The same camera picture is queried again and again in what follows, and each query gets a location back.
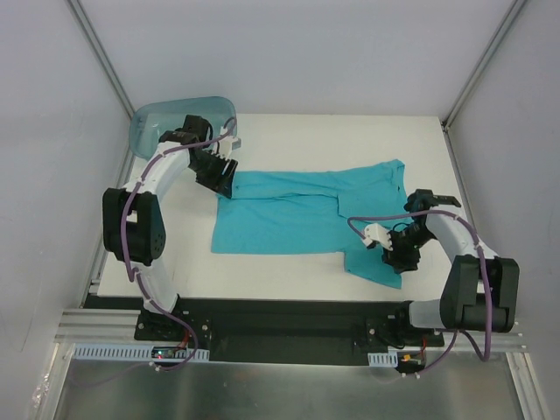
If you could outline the teal t shirt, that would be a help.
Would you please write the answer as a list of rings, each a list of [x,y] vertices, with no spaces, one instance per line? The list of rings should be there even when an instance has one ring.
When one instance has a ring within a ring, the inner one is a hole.
[[[231,198],[218,198],[211,250],[215,254],[341,253],[346,273],[400,289],[402,277],[368,250],[365,226],[348,219],[403,213],[405,164],[396,159],[344,171],[239,171]]]

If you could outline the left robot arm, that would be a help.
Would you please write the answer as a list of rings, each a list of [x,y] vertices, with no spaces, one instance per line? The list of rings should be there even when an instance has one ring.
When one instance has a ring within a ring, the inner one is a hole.
[[[143,306],[136,325],[136,340],[193,340],[184,320],[179,292],[163,261],[166,245],[161,203],[185,171],[212,193],[229,199],[237,161],[230,157],[240,140],[237,121],[229,117],[220,130],[198,115],[187,115],[182,127],[167,130],[139,176],[102,195],[104,248],[122,262],[127,278],[137,285]]]

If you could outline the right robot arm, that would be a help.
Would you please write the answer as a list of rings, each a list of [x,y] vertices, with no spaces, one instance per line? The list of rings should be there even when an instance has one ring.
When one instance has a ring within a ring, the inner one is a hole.
[[[459,201],[417,189],[404,210],[412,222],[402,231],[391,230],[389,249],[381,260],[397,274],[418,269],[420,248],[439,242],[451,262],[441,297],[409,301],[394,323],[395,338],[414,345],[425,329],[508,333],[515,323],[520,276],[518,263],[498,256],[466,222]]]

